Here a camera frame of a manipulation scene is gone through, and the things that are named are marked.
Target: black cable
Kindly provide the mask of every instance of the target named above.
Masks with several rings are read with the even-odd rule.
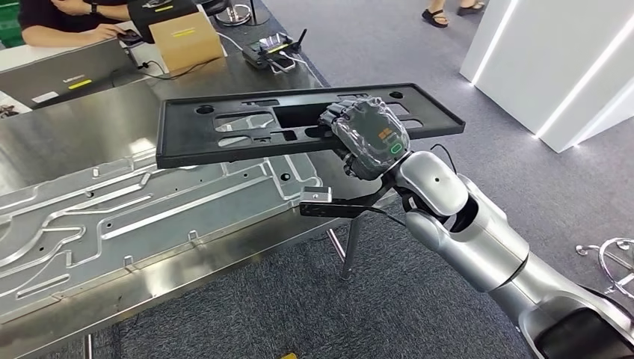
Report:
[[[150,66],[150,64],[155,64],[159,69],[161,69],[161,72],[163,73],[163,75],[165,75],[166,72],[165,72],[165,70],[163,70],[163,66],[161,66],[161,64],[159,64],[158,62],[156,62],[154,60],[150,60],[148,62],[143,62],[143,67],[148,68]]]
[[[452,159],[452,154],[451,154],[451,153],[449,153],[449,150],[447,150],[447,148],[446,148],[446,147],[444,147],[442,144],[435,144],[435,145],[434,145],[434,146],[432,146],[429,150],[430,150],[430,151],[433,151],[433,150],[434,150],[434,148],[436,148],[436,147],[440,147],[440,148],[442,148],[443,150],[445,150],[445,153],[447,154],[447,157],[449,157],[449,162],[451,162],[451,164],[452,164],[452,169],[454,170],[454,173],[455,173],[455,174],[457,174],[457,173],[458,173],[458,171],[455,169],[454,160]]]
[[[380,208],[376,208],[376,207],[372,207],[372,206],[363,206],[363,208],[365,208],[367,211],[378,213],[380,215],[384,215],[384,216],[388,217],[390,220],[400,224],[403,227],[406,227],[406,225],[405,225],[405,223],[403,221],[401,221],[397,217],[394,217],[393,215],[389,214],[388,212],[383,211]]]
[[[198,71],[198,70],[202,69],[203,67],[205,67],[208,63],[210,63],[210,62],[212,62],[212,61],[214,61],[214,60],[215,60],[215,59],[213,59],[213,60],[207,60],[207,61],[205,61],[205,62],[201,62],[200,64],[195,64],[194,66],[192,66],[192,67],[190,67],[189,69],[187,69],[184,73],[180,73],[180,74],[178,74],[178,75],[174,75],[174,76],[168,76],[168,77],[154,76],[154,75],[150,75],[150,74],[148,74],[148,73],[144,73],[144,72],[142,72],[142,71],[140,71],[140,73],[144,74],[145,76],[149,76],[149,77],[151,77],[151,78],[153,78],[153,79],[158,79],[158,80],[169,80],[169,81],[171,81],[171,80],[176,80],[176,79],[179,79],[180,77],[185,76],[185,75],[187,75],[188,73],[192,73],[192,72],[194,72],[194,71]]]

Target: person's hand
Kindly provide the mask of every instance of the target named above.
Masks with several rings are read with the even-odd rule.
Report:
[[[51,0],[51,2],[59,11],[68,15],[79,16],[90,13],[90,4],[83,0]]]
[[[125,34],[126,32],[122,30],[119,26],[112,24],[99,24],[94,30],[89,33],[86,33],[87,43],[98,43],[99,41],[111,39],[112,37],[117,36],[118,34]]]

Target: cardboard box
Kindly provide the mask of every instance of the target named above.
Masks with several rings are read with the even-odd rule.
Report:
[[[158,22],[150,30],[171,73],[224,56],[220,37],[204,13]]]

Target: computer mouse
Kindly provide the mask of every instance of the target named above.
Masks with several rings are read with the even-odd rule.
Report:
[[[141,36],[134,30],[126,30],[125,34],[118,34],[117,38],[121,40],[126,46],[130,47],[143,41]]]

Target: person's foot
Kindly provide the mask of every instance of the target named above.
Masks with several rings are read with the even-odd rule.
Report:
[[[484,10],[484,2],[478,0],[461,0],[458,8],[458,15],[464,16],[470,13],[479,13]]]
[[[422,13],[422,18],[437,28],[446,28],[449,24],[449,19],[445,16],[442,8],[429,8]]]

